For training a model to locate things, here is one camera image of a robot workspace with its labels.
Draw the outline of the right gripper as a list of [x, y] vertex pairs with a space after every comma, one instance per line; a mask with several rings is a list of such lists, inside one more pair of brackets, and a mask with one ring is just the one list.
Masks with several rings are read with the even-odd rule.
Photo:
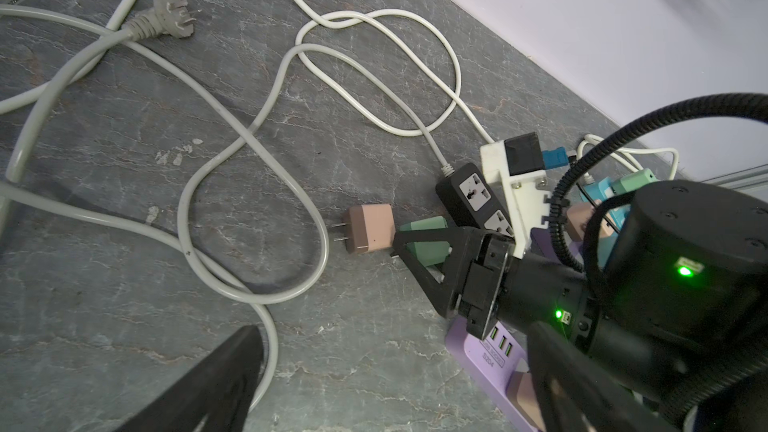
[[[439, 270], [426, 269], [403, 248], [413, 241], [446, 241], [451, 252]], [[571, 342], [591, 341], [594, 299], [586, 276], [533, 253], [516, 258], [513, 249], [510, 238], [472, 227], [406, 232], [393, 241], [436, 313], [459, 313], [470, 335], [485, 339], [498, 324], [526, 333], [543, 322]]]

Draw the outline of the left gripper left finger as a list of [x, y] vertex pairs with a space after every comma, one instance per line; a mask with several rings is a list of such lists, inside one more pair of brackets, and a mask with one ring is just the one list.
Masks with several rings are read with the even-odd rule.
[[264, 345], [243, 326], [120, 431], [241, 431], [260, 384]]

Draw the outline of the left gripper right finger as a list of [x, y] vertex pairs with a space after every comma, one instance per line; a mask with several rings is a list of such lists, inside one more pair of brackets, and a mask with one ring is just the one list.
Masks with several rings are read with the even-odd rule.
[[550, 325], [527, 332], [536, 399], [547, 431], [672, 431]]

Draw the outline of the green plug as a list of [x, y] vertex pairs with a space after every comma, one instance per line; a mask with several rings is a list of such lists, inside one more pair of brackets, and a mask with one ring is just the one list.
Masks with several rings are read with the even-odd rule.
[[[433, 216], [405, 223], [395, 228], [395, 235], [413, 232], [443, 230], [448, 228], [448, 221], [443, 216]], [[403, 248], [424, 268], [439, 270], [451, 252], [451, 245], [446, 241], [413, 241], [404, 243]]]
[[642, 169], [614, 181], [611, 184], [611, 189], [614, 195], [623, 195], [657, 181], [658, 179], [650, 169]]

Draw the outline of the black power strip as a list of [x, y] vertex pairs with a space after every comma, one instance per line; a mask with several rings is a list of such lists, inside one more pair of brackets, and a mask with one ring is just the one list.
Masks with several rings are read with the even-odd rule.
[[513, 236], [506, 209], [474, 163], [439, 180], [435, 192], [456, 226]]

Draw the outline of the teal power strip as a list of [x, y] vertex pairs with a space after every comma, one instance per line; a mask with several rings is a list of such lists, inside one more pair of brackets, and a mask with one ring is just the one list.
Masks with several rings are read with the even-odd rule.
[[[584, 185], [583, 189], [595, 203], [599, 203], [601, 201], [604, 201], [614, 196], [612, 185], [613, 185], [613, 180], [610, 177], [606, 177], [599, 181], [595, 181], [594, 183]], [[610, 216], [611, 221], [618, 228], [621, 228], [626, 220], [626, 217], [629, 211], [630, 211], [630, 206], [624, 205], [624, 206], [612, 209], [608, 213], [608, 215]]]

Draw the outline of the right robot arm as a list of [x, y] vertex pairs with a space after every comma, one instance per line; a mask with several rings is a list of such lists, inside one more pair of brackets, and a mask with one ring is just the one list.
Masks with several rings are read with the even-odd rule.
[[552, 190], [536, 134], [485, 145], [437, 185], [453, 225], [395, 234], [393, 252], [436, 312], [492, 340], [527, 339], [502, 391], [536, 431], [763, 431], [767, 427], [767, 205], [686, 180], [625, 186], [566, 239], [568, 195], [623, 146], [705, 118], [767, 119], [759, 93], [687, 99], [570, 161]]

